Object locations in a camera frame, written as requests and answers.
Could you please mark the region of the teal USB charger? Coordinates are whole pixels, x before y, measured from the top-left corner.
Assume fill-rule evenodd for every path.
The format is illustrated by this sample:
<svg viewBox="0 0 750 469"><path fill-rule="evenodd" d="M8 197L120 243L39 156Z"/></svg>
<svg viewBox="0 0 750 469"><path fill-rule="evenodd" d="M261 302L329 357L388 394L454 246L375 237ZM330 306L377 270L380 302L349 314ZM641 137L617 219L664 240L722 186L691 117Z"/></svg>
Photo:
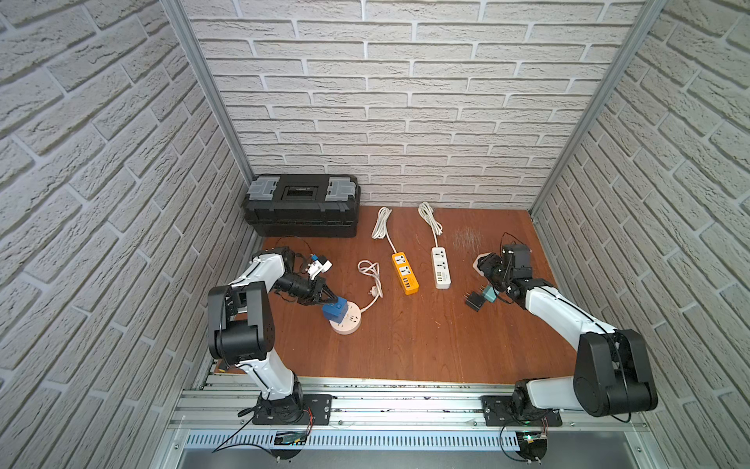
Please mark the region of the teal USB charger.
<svg viewBox="0 0 750 469"><path fill-rule="evenodd" d="M482 291L482 297L484 297L485 301L494 303L497 299L497 293L491 285L488 285Z"/></svg>

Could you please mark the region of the beige plug adapter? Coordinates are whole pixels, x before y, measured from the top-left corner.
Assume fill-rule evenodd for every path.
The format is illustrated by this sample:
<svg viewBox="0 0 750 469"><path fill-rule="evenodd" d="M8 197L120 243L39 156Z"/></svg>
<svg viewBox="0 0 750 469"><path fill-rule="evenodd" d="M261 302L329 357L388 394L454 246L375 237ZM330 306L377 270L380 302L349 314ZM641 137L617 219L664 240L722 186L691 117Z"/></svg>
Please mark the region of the beige plug adapter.
<svg viewBox="0 0 750 469"><path fill-rule="evenodd" d="M482 263L486 261L486 259L490 258L493 255L492 252L486 252L483 254L480 254L473 263L473 269L480 274L481 276L484 275L484 271L482 270Z"/></svg>

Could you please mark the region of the blue cube adapter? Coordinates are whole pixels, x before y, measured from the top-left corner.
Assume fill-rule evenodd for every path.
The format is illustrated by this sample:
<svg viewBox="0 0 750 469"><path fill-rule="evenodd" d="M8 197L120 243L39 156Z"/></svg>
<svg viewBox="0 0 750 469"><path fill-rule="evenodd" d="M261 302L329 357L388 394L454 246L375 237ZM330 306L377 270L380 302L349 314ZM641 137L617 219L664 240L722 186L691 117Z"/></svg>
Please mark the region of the blue cube adapter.
<svg viewBox="0 0 750 469"><path fill-rule="evenodd" d="M348 311L348 301L343 297L339 297L335 302L322 305L324 318L330 322L334 322L334 324L341 324Z"/></svg>

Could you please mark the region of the black charger plug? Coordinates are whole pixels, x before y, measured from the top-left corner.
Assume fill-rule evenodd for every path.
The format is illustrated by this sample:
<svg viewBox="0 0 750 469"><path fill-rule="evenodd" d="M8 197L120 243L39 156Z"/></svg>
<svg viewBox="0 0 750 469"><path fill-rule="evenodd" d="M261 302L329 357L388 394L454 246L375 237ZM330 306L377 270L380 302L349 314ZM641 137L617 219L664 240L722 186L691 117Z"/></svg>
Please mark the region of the black charger plug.
<svg viewBox="0 0 750 469"><path fill-rule="evenodd" d="M476 312L484 306L484 303L486 299L480 293L473 291L466 295L465 304Z"/></svg>

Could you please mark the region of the round white socket base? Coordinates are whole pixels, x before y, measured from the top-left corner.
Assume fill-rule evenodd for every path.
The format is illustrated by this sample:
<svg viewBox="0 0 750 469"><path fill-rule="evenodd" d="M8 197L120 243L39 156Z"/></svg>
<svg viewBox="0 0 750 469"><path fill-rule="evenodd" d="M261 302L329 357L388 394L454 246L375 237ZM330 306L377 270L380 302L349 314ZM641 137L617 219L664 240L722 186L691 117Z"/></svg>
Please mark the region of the round white socket base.
<svg viewBox="0 0 750 469"><path fill-rule="evenodd" d="M351 335L355 333L359 327L361 326L361 309L357 304L348 301L347 302L347 312L343 316L341 322L335 322L335 320L330 320L330 326L334 329L335 332L337 332L340 335Z"/></svg>

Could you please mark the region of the white power strip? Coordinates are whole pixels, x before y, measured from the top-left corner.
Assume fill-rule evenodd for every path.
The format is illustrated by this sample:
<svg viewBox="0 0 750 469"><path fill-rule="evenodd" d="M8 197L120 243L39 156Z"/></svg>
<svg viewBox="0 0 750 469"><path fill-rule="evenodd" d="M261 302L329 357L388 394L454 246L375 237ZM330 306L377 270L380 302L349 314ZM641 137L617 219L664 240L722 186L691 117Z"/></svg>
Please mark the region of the white power strip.
<svg viewBox="0 0 750 469"><path fill-rule="evenodd" d="M444 247L436 246L431 250L436 289L443 290L451 287L451 276Z"/></svg>

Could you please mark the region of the orange power strip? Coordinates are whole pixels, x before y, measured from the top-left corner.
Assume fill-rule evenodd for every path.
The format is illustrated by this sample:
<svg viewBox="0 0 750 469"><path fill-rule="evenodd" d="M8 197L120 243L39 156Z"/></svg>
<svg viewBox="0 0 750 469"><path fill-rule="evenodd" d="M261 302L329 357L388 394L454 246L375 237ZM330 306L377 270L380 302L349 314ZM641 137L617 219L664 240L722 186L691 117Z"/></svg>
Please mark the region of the orange power strip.
<svg viewBox="0 0 750 469"><path fill-rule="evenodd" d="M396 252L392 255L392 260L404 294L416 294L419 291L419 283L405 254L403 252Z"/></svg>

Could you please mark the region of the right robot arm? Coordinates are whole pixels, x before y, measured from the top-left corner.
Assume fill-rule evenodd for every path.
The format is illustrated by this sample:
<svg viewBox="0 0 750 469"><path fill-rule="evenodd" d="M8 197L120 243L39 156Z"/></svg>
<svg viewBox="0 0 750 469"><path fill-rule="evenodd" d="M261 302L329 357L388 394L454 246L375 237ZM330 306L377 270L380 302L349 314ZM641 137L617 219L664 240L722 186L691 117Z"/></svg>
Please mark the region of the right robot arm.
<svg viewBox="0 0 750 469"><path fill-rule="evenodd" d="M546 322L576 353L573 375L516 383L510 404L514 418L537 420L553 410L582 410L621 420L624 414L657 408L658 392L644 337L595 318L552 283L535 277L526 245L506 244L499 254L480 254L475 270L495 293Z"/></svg>

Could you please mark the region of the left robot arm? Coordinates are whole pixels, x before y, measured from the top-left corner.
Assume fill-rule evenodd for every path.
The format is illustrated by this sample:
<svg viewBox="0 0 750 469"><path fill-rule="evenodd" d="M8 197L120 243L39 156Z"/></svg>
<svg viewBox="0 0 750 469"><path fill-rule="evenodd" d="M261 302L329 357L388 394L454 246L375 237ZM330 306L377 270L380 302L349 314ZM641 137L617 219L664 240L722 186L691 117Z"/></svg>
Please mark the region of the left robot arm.
<svg viewBox="0 0 750 469"><path fill-rule="evenodd" d="M207 343L211 356L240 367L261 389L255 423L294 424L304 417L297 375L275 351L275 322L269 294L281 292L303 306L335 304L339 297L317 276L294 271L297 254L287 247L260 251L248 269L207 296Z"/></svg>

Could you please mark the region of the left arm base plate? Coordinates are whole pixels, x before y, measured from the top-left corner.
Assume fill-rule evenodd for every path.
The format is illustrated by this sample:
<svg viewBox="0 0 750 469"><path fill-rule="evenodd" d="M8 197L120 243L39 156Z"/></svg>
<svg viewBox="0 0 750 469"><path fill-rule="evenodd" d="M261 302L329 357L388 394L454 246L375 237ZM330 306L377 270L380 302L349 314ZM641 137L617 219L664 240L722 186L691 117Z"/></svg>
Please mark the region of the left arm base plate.
<svg viewBox="0 0 750 469"><path fill-rule="evenodd" d="M252 417L254 425L326 426L330 422L333 397L326 394L289 396L269 401L259 398L258 409Z"/></svg>

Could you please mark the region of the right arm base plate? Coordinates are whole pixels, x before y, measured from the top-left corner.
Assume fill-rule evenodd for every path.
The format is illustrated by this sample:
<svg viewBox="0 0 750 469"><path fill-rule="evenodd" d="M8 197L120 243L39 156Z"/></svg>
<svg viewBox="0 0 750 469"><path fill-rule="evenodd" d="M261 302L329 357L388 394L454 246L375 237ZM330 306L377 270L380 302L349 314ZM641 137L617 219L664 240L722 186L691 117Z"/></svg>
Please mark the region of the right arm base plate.
<svg viewBox="0 0 750 469"><path fill-rule="evenodd" d="M503 426L549 426L562 427L558 410L533 408L523 397L517 395L485 395L480 397L484 421L488 427Z"/></svg>

